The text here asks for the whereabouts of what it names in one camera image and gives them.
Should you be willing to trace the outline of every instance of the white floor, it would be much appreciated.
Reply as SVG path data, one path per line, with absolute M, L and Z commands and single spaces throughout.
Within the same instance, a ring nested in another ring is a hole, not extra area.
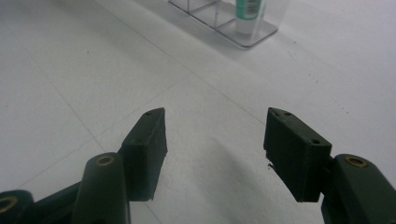
M 169 153 L 133 223 L 323 223 L 262 142 L 269 106 L 396 186 L 396 2 L 292 0 L 239 50 L 163 0 L 0 0 L 0 191 L 42 199 L 166 109 Z

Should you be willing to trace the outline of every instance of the floor tile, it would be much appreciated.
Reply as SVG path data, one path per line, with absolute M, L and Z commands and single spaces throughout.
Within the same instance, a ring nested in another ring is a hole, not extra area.
M 12 0 L 0 0 L 0 6 L 5 5 L 6 3 L 10 2 Z
M 15 189 L 92 136 L 22 51 L 0 60 L 0 191 Z
M 145 203 L 129 203 L 131 209 L 131 222 L 134 224 L 161 224 L 151 213 Z
M 317 204 L 297 206 L 268 169 L 264 125 L 196 76 L 96 139 L 103 148 L 118 148 L 142 114 L 162 106 L 169 152 L 148 202 L 161 223 L 307 223 L 320 217 Z
M 293 10 L 288 11 L 283 26 L 285 35 L 321 60 L 347 74 L 381 77 L 393 70 L 394 2 L 340 1 L 329 5 L 299 0 L 292 1 L 290 7 Z
M 91 1 L 16 0 L 0 7 L 0 18 L 29 50 L 46 46 L 72 30 L 89 29 L 102 19 Z
M 12 61 L 12 58 L 23 52 L 23 45 L 16 40 L 16 36 L 8 29 L 6 24 L 0 19 L 0 62 L 6 64 L 6 60 Z
M 43 71 L 97 135 L 189 73 L 103 9 L 102 19 L 32 53 Z

